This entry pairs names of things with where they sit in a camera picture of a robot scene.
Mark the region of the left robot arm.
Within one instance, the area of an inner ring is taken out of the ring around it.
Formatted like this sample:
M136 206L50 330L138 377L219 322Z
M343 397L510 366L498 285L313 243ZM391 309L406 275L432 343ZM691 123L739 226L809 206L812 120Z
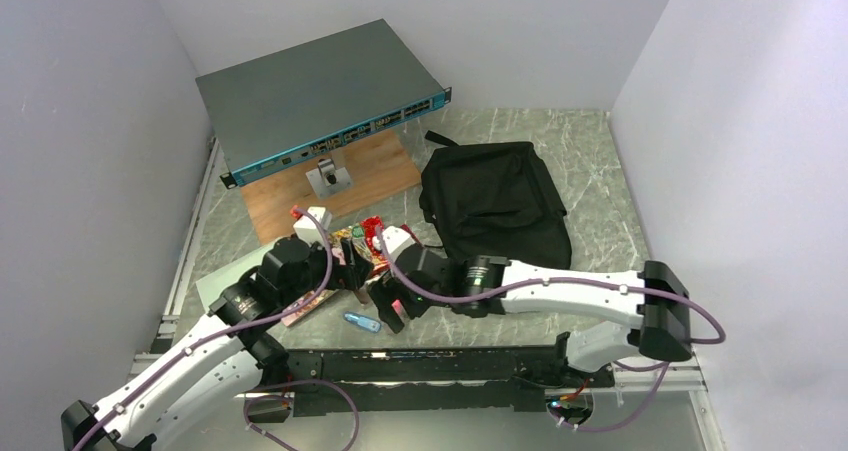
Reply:
M279 239L157 361L98 402L70 405L65 449L163 450L236 395L279 388L289 355L269 329L326 290L359 290L374 268L348 238L330 248Z

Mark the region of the black student backpack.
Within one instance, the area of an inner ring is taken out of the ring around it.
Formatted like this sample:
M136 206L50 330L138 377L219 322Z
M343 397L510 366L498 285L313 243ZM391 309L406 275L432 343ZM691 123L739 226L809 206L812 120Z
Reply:
M571 268L567 209L531 142L461 145L433 131L425 139L438 148L421 172L419 206L449 257Z

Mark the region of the red snack packet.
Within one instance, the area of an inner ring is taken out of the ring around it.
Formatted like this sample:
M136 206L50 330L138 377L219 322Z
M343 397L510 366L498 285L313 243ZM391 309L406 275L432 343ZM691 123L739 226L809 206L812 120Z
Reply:
M329 239L334 249L340 249L343 242L347 242L358 256L370 261L375 268L383 268L387 265L386 259L379 250L376 240L376 228L386 229L379 216L371 216L329 234Z

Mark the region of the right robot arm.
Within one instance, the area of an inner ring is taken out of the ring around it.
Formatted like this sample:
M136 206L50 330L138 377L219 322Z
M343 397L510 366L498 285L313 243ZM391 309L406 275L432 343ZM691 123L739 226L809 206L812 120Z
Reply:
M692 356L689 293L672 269L647 261L640 271L590 273L544 268L495 256L460 262L411 245L390 256L368 294L393 332L443 306L470 318L556 313L597 320L566 337L551 359L557 382L574 386L619 359L684 362Z

